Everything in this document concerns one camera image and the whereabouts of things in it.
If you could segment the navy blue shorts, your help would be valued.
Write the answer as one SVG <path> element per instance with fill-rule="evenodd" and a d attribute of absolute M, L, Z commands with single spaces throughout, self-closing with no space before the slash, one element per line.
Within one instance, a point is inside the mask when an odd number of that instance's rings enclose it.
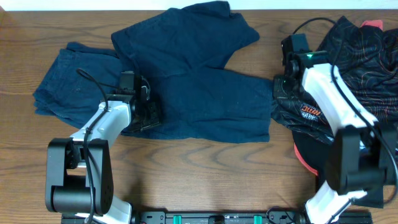
<path fill-rule="evenodd" d="M 226 1 L 171 8 L 113 33 L 123 67 L 141 74 L 160 104 L 161 124 L 137 136 L 267 142 L 272 81 L 226 69 L 235 51 L 258 39 Z"/>

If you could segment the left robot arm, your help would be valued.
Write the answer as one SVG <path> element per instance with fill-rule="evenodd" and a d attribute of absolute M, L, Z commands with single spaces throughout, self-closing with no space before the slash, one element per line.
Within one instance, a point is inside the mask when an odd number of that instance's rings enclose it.
<path fill-rule="evenodd" d="M 134 223 L 132 205 L 114 195 L 110 148 L 122 133 L 139 133 L 160 124 L 150 100 L 149 82 L 124 73 L 119 86 L 104 95 L 97 112 L 68 138 L 47 148 L 45 206 L 63 223 Z"/>

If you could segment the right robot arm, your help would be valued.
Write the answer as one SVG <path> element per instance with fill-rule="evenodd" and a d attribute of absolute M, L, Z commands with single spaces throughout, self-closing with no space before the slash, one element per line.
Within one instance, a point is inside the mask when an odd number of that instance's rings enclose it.
<path fill-rule="evenodd" d="M 281 42 L 284 74 L 274 78 L 276 102 L 310 95 L 333 132 L 325 181 L 293 223 L 333 223 L 344 211 L 385 185 L 397 185 L 396 134 L 355 98 L 326 51 L 313 52 L 303 34 Z"/>

